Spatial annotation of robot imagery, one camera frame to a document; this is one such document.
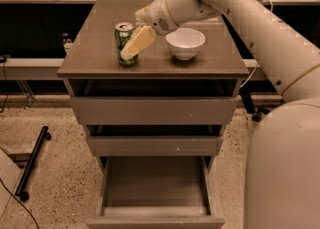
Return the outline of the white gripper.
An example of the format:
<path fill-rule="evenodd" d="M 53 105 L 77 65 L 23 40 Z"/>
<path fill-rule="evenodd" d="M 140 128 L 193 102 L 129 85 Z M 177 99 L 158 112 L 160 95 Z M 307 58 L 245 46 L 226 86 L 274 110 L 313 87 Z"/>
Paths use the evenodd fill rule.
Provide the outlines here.
<path fill-rule="evenodd" d="M 136 11 L 135 16 L 137 23 L 146 23 L 149 26 L 138 27 L 125 44 L 120 52 L 125 61 L 149 47 L 155 41 L 157 34 L 164 36 L 178 28 L 169 13 L 166 0 L 153 1 Z"/>

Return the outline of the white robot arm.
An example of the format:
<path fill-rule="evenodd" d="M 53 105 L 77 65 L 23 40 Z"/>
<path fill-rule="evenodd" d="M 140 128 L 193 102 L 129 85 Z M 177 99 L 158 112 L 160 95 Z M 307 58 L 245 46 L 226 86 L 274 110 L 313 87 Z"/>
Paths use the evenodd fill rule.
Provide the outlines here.
<path fill-rule="evenodd" d="M 130 59 L 182 24 L 223 15 L 284 105 L 248 149 L 244 229 L 320 229 L 320 49 L 257 0 L 155 0 L 137 11 Z"/>

